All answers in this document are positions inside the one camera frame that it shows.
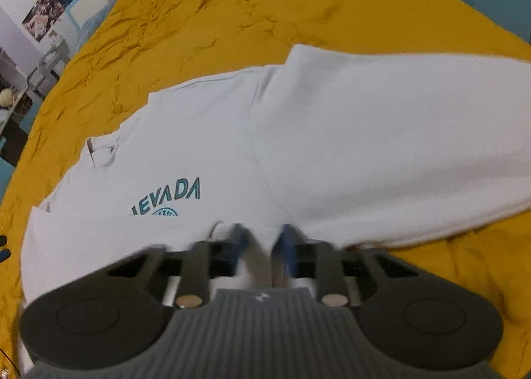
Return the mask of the mustard yellow quilt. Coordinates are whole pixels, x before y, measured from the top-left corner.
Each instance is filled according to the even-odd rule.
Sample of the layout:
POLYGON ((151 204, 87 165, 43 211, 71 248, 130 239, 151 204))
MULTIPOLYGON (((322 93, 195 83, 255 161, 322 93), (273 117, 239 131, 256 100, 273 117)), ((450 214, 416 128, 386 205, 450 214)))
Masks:
POLYGON ((458 0, 120 0, 68 63, 33 122, 1 202, 1 370, 17 377, 20 253, 32 207, 148 94, 195 77, 283 62, 296 43, 376 54, 529 59, 530 46, 458 0))

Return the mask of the round white lamp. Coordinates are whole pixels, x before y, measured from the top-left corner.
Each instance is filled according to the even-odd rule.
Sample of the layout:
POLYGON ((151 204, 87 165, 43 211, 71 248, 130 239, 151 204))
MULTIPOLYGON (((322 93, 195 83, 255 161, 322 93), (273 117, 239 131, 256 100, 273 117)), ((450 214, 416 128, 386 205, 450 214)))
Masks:
POLYGON ((0 107, 9 108, 14 104, 15 96, 11 88, 4 88, 0 91, 0 107))

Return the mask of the blue pillow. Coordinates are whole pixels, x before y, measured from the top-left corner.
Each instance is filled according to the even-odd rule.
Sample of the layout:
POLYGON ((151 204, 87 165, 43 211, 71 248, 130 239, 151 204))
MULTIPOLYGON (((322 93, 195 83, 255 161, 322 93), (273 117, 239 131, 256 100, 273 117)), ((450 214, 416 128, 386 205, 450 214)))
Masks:
POLYGON ((102 9, 85 21, 78 33, 76 51, 79 51, 97 31, 108 14, 110 14, 117 1, 118 0, 107 0, 107 3, 102 9))

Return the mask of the white Nevada sweatshirt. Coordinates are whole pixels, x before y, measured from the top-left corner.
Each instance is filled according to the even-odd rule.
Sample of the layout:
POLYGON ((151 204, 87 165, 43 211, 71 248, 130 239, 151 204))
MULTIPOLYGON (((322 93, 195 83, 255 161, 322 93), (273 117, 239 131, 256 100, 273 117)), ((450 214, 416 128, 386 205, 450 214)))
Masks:
POLYGON ((354 313, 318 302, 273 247, 290 224, 339 250, 409 246, 530 206, 530 65, 365 56, 297 45, 281 65, 151 94, 31 212, 26 308, 145 248, 187 251, 239 223, 249 244, 209 303, 99 369, 32 361, 29 378, 493 378, 489 359, 426 370, 386 356, 354 313))

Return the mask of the cluttered desk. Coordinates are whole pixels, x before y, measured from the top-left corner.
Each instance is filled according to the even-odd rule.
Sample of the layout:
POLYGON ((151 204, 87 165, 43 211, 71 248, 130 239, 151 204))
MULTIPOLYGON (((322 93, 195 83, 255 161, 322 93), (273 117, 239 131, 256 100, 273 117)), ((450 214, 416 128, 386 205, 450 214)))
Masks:
POLYGON ((27 94, 26 86, 20 91, 12 91, 15 96, 14 104, 9 108, 1 108, 1 158, 15 167, 28 140, 28 133, 20 126, 28 113, 24 107, 28 104, 30 109, 33 101, 27 94))

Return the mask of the grey metal chair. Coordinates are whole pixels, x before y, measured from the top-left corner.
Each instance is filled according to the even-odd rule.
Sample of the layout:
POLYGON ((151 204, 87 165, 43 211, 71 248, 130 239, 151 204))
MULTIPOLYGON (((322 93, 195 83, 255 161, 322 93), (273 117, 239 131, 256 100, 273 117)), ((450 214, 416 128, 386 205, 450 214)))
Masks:
POLYGON ((56 69, 65 66, 70 61, 67 42, 58 36, 54 40, 49 50, 38 61, 37 66, 26 78, 26 86, 29 91, 34 92, 42 100, 45 95, 40 91, 43 84, 56 84, 60 79, 60 74, 56 69))

